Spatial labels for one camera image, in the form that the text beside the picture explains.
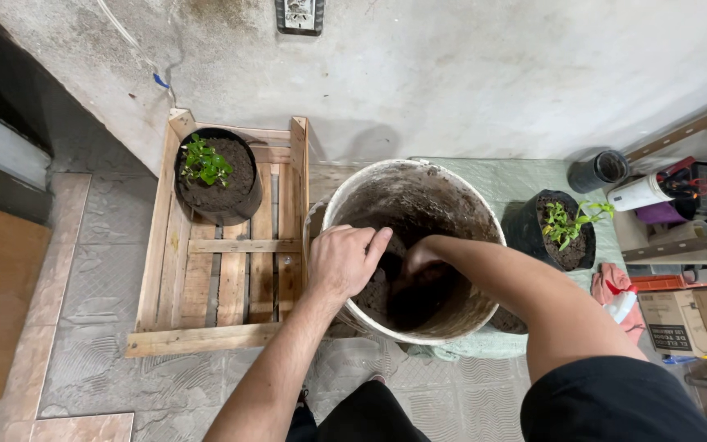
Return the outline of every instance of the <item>black plastic pot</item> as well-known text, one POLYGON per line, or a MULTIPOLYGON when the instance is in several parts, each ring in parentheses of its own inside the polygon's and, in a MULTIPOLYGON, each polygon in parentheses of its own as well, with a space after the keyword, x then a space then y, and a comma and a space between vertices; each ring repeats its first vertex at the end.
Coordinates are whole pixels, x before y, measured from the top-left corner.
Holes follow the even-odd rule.
MULTIPOLYGON (((236 226, 252 218, 255 212, 258 211, 258 207, 261 205, 261 198, 263 194, 261 192, 261 179, 258 175, 258 166, 255 165, 255 155, 253 155, 253 151, 250 149, 250 146, 248 146, 248 144, 239 135, 225 129, 218 129, 217 127, 204 127, 203 129, 193 132, 193 134, 198 134, 201 138, 226 139, 241 144, 250 157, 250 165, 253 168, 254 178, 248 196, 233 207, 221 208, 218 211, 208 211, 202 210, 194 205, 191 205, 190 203, 187 203, 187 205, 192 207, 192 209, 196 212, 200 213, 201 216, 210 220, 212 223, 217 224, 218 226, 236 226)), ((180 146, 184 146, 191 142, 192 134, 183 139, 180 146)), ((179 186, 179 180, 182 179, 182 167, 185 163, 182 156, 184 151, 184 149, 179 149, 176 153, 176 160, 173 164, 173 171, 176 174, 176 195, 178 196, 182 196, 182 186, 179 186)))
MULTIPOLYGON (((530 200, 527 200, 519 210, 508 212, 504 215, 504 220, 501 222, 501 228, 504 230, 506 245, 525 253, 528 256, 542 261, 546 264, 554 266, 560 271, 564 269, 555 262, 545 248, 545 239, 542 237, 542 227, 540 216, 536 209, 537 201, 540 197, 549 196, 550 198, 566 203, 566 207, 572 211, 573 215, 577 212, 577 201, 566 192, 560 190, 542 190, 530 200)), ((580 231, 588 238, 588 243, 585 245, 585 256, 578 264, 578 269, 589 269, 594 266, 596 258, 596 236, 594 235, 594 227, 591 223, 585 223, 581 226, 580 231)))
POLYGON ((587 163, 569 167, 569 187, 578 194, 587 194, 612 183, 619 183, 629 175, 629 163, 616 150, 606 150, 587 163))

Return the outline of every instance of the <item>pink cloth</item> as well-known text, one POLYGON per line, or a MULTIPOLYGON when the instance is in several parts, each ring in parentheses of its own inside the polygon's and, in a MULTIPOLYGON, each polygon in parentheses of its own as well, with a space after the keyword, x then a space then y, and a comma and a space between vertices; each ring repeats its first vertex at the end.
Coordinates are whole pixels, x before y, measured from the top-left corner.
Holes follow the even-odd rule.
MULTIPOLYGON (((591 281, 591 295, 601 305, 613 302, 613 293, 607 288, 605 280, 612 282, 615 287, 621 290, 628 289, 631 284, 629 276, 626 276, 618 266, 612 263, 602 263, 602 271, 595 274, 591 281)), ((626 318, 621 321, 621 328, 624 329, 629 339, 637 345, 637 340, 640 339, 646 324, 643 321, 643 315, 640 314, 640 307, 638 307, 636 302, 632 310, 626 315, 626 318)))

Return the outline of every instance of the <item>seedling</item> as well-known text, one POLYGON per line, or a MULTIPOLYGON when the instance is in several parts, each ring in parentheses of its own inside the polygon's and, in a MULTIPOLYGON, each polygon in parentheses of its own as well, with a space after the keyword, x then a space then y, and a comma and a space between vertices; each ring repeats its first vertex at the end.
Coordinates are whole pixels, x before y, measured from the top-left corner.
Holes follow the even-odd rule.
POLYGON ((214 147, 207 147, 206 140, 199 137, 198 134, 192 134, 192 142, 187 143, 187 146, 182 146, 182 149, 187 149, 184 153, 185 168, 182 170, 182 176, 186 176, 187 183, 190 184, 190 179, 201 178, 206 184, 211 186, 218 179, 222 186, 228 187, 228 174, 233 172, 233 167, 225 161, 222 155, 217 155, 214 152, 214 147))
POLYGON ((558 247, 558 251, 562 251, 569 245, 569 243, 580 235, 580 227, 585 223, 595 223, 604 219, 601 216, 603 213, 607 213, 610 217, 613 217, 613 212, 615 207, 607 203, 594 203, 588 205, 589 208, 598 208, 599 213, 594 216, 580 216, 580 210, 583 205, 588 201, 580 201, 580 206, 577 207, 577 214, 574 216, 574 221, 568 219, 566 216, 566 211, 563 210, 561 203, 550 203, 547 205, 547 212, 550 217, 545 219, 547 221, 547 226, 542 229, 542 234, 544 236, 550 236, 550 239, 557 241, 561 246, 558 247))

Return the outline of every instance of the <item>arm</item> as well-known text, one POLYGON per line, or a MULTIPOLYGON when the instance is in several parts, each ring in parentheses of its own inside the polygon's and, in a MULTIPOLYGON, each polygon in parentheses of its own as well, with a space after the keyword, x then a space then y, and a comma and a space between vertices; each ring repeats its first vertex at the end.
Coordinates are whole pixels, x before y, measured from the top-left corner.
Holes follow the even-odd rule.
POLYGON ((535 382, 591 356, 647 360, 612 317, 571 279, 538 259, 497 244, 431 235, 405 258, 408 277, 429 264, 454 266, 528 325, 528 371, 535 382))
POLYGON ((334 226, 313 241, 307 290, 203 440, 285 440, 321 337, 346 300, 367 284, 391 235, 388 228, 377 234, 370 228, 334 226))

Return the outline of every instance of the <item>white cable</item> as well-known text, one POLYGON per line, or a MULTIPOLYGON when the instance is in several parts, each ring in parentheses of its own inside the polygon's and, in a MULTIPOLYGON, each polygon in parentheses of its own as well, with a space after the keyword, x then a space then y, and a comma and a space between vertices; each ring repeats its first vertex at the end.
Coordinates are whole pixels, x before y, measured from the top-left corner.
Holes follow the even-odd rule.
MULTIPOLYGON (((111 12, 111 9, 108 8, 108 5, 105 4, 105 0, 97 0, 97 4, 100 5, 100 8, 103 10, 105 15, 110 19, 111 23, 113 23, 113 26, 116 28, 117 31, 119 31, 119 34, 122 35, 122 37, 127 41, 133 48, 135 48, 141 56, 144 58, 146 63, 152 67, 152 72, 155 74, 155 81, 160 84, 161 86, 167 85, 166 83, 162 83, 162 79, 160 78, 160 68, 157 66, 157 64, 152 61, 151 58, 149 58, 148 55, 144 52, 143 48, 141 45, 138 44, 138 41, 130 35, 130 33, 127 32, 127 30, 122 26, 121 23, 119 23, 118 20, 116 20, 116 17, 113 15, 111 12)), ((176 107, 176 97, 173 95, 173 90, 171 88, 171 85, 167 85, 168 89, 168 95, 171 97, 171 100, 173 101, 173 106, 176 107)))

